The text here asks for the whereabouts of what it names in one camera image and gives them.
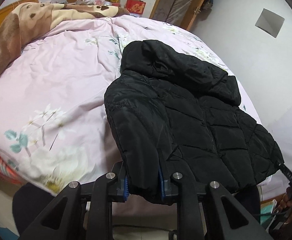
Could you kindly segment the person's right hand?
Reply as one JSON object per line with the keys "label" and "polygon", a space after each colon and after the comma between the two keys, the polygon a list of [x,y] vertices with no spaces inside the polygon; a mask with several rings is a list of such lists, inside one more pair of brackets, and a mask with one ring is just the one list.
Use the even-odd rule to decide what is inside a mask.
{"label": "person's right hand", "polygon": [[292,222],[292,199],[291,199],[291,196],[292,196],[292,188],[289,186],[289,187],[287,187],[286,193],[283,195],[283,197],[278,205],[278,210],[280,212],[283,212],[283,209],[286,209],[286,208],[291,209],[291,213],[284,223],[285,225]]}

